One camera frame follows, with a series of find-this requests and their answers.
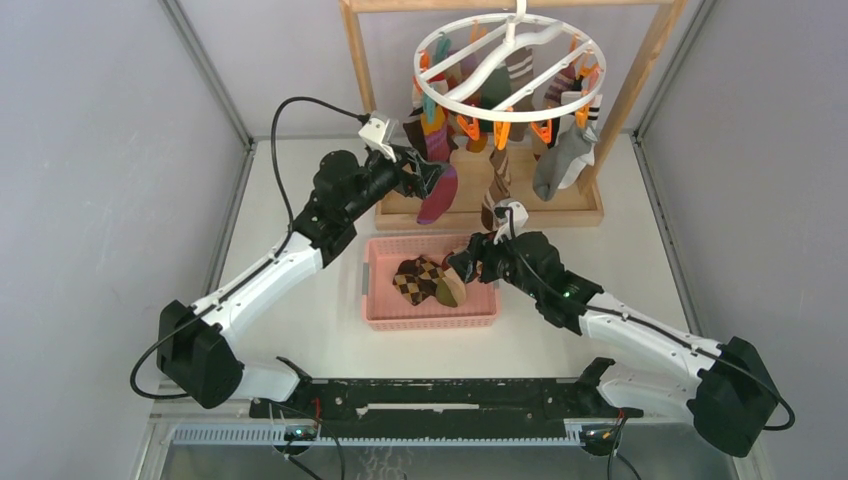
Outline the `beige striped sock red heel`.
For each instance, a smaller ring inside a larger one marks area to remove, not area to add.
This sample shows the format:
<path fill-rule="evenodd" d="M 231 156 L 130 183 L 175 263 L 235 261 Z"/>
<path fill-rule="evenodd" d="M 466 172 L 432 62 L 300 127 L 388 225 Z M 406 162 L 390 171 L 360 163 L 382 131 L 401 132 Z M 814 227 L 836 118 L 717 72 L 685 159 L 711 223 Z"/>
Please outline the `beige striped sock red heel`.
<path fill-rule="evenodd" d="M 462 283 L 456 273 L 448 268 L 447 256 L 450 253 L 448 253 L 439 264 L 441 274 L 437 280 L 436 299 L 444 306 L 458 308 L 467 301 L 467 285 L 470 283 Z"/>

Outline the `brown yellow argyle sock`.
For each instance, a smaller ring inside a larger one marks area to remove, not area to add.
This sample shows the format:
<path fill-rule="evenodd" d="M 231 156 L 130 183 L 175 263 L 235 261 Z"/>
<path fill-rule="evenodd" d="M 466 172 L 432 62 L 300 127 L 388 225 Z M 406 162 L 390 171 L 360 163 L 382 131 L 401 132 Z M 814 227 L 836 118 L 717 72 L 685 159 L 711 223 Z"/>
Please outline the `brown yellow argyle sock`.
<path fill-rule="evenodd" d="M 418 306 L 436 295 L 440 266 L 434 261 L 419 256 L 403 260 L 392 277 L 395 290 L 412 306 Z"/>

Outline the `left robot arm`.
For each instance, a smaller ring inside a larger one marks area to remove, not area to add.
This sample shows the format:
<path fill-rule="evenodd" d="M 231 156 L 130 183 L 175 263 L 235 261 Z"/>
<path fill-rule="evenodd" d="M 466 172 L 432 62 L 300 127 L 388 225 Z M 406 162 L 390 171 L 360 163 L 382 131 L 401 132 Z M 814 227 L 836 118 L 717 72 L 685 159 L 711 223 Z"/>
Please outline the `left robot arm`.
<path fill-rule="evenodd" d="M 426 199 L 455 177 L 449 164 L 427 162 L 413 148 L 392 151 L 387 157 L 371 150 L 365 163 L 346 150 L 325 155 L 303 211 L 268 254 L 191 305 L 174 300 L 163 308 L 156 364 L 183 397 L 206 409 L 230 399 L 269 399 L 290 417 L 310 409 L 313 392 L 293 367 L 247 365 L 233 347 L 288 290 L 332 263 L 355 238 L 355 221 L 388 193 Z"/>

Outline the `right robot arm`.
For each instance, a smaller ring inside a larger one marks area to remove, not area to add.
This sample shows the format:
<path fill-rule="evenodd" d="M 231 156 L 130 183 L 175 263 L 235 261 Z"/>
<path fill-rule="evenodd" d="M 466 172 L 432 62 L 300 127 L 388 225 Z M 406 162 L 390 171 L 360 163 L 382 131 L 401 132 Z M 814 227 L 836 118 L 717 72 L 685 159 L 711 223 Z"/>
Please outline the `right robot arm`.
<path fill-rule="evenodd" d="M 578 402 L 592 416 L 638 409 L 694 427 L 719 451 L 746 457 L 783 399 L 756 347 L 722 343 L 668 326 L 626 306 L 601 285 L 567 269 L 541 232 L 508 240 L 474 233 L 447 265 L 469 283 L 503 281 L 531 297 L 556 328 L 612 345 L 629 361 L 604 360 Z"/>

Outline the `wooden hanger rack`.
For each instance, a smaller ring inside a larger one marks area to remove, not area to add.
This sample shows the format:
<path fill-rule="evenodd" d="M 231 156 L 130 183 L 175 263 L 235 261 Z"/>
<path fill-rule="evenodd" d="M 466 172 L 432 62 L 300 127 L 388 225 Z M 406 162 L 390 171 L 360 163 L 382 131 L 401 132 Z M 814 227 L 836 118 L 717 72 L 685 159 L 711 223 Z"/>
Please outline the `wooden hanger rack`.
<path fill-rule="evenodd" d="M 411 142 L 443 163 L 447 179 L 425 201 L 390 194 L 381 230 L 489 230 L 494 209 L 518 200 L 533 227 L 598 225 L 596 179 L 684 9 L 660 1 L 616 97 L 600 44 L 579 28 L 530 14 L 523 1 L 344 1 L 340 5 L 363 105 L 375 107 L 359 17 L 363 13 L 460 10 L 412 50 L 400 78 L 413 110 Z"/>

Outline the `white round clip hanger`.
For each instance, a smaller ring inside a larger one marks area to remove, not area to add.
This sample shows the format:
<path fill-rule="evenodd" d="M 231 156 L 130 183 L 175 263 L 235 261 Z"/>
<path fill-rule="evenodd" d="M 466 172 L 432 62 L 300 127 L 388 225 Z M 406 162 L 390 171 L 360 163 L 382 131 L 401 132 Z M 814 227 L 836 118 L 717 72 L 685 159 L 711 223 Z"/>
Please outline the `white round clip hanger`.
<path fill-rule="evenodd" d="M 505 63 L 512 94 L 491 110 L 481 87 Z M 413 55 L 413 82 L 423 107 L 439 106 L 471 125 L 543 124 L 588 109 L 600 93 L 607 59 L 584 31 L 527 11 L 475 15 L 426 36 Z"/>

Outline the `brown beige striped sock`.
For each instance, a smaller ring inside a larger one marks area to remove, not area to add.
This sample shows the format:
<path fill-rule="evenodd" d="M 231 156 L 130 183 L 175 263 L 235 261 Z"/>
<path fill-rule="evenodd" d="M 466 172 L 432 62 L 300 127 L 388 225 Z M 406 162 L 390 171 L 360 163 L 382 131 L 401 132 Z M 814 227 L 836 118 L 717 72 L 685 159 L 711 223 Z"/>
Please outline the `brown beige striped sock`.
<path fill-rule="evenodd" d="M 494 205 L 510 197 L 511 174 L 506 149 L 494 149 L 489 157 L 493 178 L 482 199 L 480 219 L 485 230 L 494 226 Z"/>

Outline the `pink perforated plastic basket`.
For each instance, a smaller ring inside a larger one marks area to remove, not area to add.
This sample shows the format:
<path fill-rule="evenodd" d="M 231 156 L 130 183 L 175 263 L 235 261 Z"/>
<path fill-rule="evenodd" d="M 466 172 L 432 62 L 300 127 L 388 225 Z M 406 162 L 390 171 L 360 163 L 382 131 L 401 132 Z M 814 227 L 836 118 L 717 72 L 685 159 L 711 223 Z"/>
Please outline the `pink perforated plastic basket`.
<path fill-rule="evenodd" d="M 487 327 L 500 314 L 495 283 L 460 282 L 446 259 L 470 235 L 375 237 L 366 243 L 362 314 L 377 331 Z"/>

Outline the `dark green sock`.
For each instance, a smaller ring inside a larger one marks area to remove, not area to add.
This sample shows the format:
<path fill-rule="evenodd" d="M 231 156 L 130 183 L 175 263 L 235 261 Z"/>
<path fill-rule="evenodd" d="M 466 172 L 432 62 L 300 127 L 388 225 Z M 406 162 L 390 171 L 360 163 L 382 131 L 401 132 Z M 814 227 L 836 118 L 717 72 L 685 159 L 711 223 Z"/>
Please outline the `dark green sock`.
<path fill-rule="evenodd" d="M 491 110 L 512 94 L 508 68 L 501 63 L 495 68 L 481 87 L 480 107 Z"/>

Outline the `grey sock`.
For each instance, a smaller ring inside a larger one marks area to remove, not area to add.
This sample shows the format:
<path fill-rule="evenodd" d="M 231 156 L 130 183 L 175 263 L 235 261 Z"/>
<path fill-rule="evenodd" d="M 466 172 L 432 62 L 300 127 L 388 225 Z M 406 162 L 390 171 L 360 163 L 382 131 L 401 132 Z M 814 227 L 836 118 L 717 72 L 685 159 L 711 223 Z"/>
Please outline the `grey sock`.
<path fill-rule="evenodd" d="M 551 201 L 560 190 L 559 183 L 564 176 L 567 162 L 569 129 L 558 136 L 553 148 L 545 152 L 537 162 L 533 178 L 533 190 L 542 201 Z"/>

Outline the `white black striped sock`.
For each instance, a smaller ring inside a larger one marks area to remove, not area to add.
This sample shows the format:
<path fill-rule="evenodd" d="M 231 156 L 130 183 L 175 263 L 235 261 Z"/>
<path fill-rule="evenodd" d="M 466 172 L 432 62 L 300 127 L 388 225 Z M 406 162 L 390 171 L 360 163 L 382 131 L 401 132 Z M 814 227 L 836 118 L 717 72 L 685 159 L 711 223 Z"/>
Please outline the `white black striped sock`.
<path fill-rule="evenodd" d="M 596 95 L 587 104 L 588 109 L 580 111 L 581 123 L 572 122 L 568 133 L 567 162 L 564 176 L 558 188 L 564 190 L 576 182 L 582 171 L 595 164 L 595 145 L 599 141 L 597 121 L 600 115 L 603 95 Z"/>

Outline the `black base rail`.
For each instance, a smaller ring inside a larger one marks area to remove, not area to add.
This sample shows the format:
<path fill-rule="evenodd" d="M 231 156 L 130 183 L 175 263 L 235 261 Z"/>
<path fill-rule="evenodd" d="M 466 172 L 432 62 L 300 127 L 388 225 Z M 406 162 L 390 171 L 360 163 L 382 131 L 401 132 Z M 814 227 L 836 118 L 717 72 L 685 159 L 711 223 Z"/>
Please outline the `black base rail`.
<path fill-rule="evenodd" d="M 284 401 L 251 404 L 252 419 L 304 419 L 340 440 L 573 441 L 577 426 L 611 424 L 620 410 L 599 393 L 614 360 L 577 378 L 313 379 Z"/>

